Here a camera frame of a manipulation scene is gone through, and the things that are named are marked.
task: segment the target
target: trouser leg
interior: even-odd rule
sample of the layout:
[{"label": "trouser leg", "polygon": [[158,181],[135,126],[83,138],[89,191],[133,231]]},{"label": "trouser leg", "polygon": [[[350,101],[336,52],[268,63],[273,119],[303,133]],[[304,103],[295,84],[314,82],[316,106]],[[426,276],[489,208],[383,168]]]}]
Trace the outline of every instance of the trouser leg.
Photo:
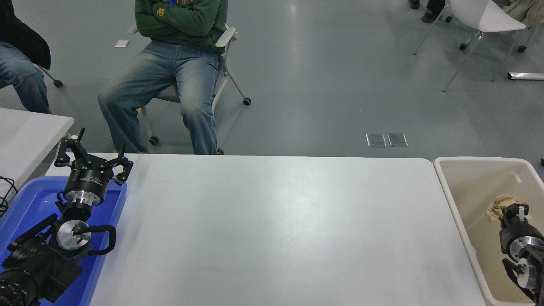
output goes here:
[{"label": "trouser leg", "polygon": [[432,11],[433,15],[438,15],[446,6],[446,0],[429,0],[427,2],[427,9]]},{"label": "trouser leg", "polygon": [[183,123],[189,129],[195,154],[217,154],[212,95],[218,76],[219,60],[213,52],[178,48],[180,66],[176,79],[180,92]]},{"label": "trouser leg", "polygon": [[175,53],[152,41],[116,79],[98,95],[98,103],[108,123],[115,150],[148,152],[140,138],[138,108],[174,81],[171,72]]},{"label": "trouser leg", "polygon": [[51,114],[44,73],[15,46],[0,41],[0,78],[13,85],[30,112]]}]

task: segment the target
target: black jacket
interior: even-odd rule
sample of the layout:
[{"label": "black jacket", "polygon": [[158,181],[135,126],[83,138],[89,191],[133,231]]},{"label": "black jacket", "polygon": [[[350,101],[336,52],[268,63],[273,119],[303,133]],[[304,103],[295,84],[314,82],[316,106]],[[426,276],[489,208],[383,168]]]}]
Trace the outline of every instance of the black jacket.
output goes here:
[{"label": "black jacket", "polygon": [[51,53],[47,42],[15,17],[11,0],[0,0],[0,41],[17,47],[32,63],[45,69],[51,67]]}]

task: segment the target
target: white table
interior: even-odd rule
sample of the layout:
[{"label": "white table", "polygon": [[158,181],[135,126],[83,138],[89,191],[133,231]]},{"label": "white table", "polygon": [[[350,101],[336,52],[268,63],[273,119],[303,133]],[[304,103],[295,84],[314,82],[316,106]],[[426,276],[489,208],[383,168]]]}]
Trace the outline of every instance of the white table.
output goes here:
[{"label": "white table", "polygon": [[427,160],[127,156],[92,306],[485,305]]},{"label": "white table", "polygon": [[[73,122],[72,117],[0,108],[0,175],[21,187]],[[0,196],[8,189],[0,181]]]}]

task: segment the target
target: chair caster wheel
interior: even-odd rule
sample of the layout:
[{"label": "chair caster wheel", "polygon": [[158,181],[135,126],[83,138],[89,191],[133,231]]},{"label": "chair caster wheel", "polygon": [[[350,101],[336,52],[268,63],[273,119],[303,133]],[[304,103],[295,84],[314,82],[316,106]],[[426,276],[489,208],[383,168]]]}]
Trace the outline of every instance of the chair caster wheel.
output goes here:
[{"label": "chair caster wheel", "polygon": [[152,145],[156,145],[159,143],[159,138],[157,136],[151,136],[149,138],[149,143]]}]

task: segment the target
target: blue tray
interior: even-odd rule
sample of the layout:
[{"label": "blue tray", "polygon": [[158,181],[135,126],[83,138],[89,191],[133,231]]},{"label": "blue tray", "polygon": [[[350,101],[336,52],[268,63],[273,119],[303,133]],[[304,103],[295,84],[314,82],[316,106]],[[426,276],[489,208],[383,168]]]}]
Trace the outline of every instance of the blue tray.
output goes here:
[{"label": "blue tray", "polygon": [[[67,181],[68,177],[64,176],[42,176],[30,180],[21,188],[4,217],[0,219],[0,262],[8,257],[10,252],[6,248],[19,235],[52,213],[60,216],[55,202],[57,193],[64,190]],[[92,216],[87,223],[116,226],[125,203],[126,189],[126,184],[118,186],[110,181],[104,203],[93,208]],[[93,233],[90,243],[92,249],[104,249],[108,245],[107,233]],[[89,305],[104,259],[104,256],[86,256],[81,260],[78,264],[83,268],[83,272],[54,305]],[[41,305],[53,305],[44,299],[40,302]]]}]

